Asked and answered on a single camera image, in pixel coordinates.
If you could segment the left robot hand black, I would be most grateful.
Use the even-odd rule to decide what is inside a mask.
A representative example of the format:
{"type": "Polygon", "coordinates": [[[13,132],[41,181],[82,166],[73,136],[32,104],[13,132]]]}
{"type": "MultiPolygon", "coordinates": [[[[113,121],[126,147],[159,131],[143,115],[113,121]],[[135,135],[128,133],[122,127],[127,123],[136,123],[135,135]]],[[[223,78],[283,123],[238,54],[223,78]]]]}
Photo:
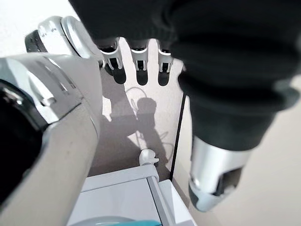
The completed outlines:
{"type": "Polygon", "coordinates": [[[238,185],[276,114],[298,101],[298,0],[72,0],[97,46],[157,39],[184,63],[193,145],[190,199],[201,212],[238,185]]]}

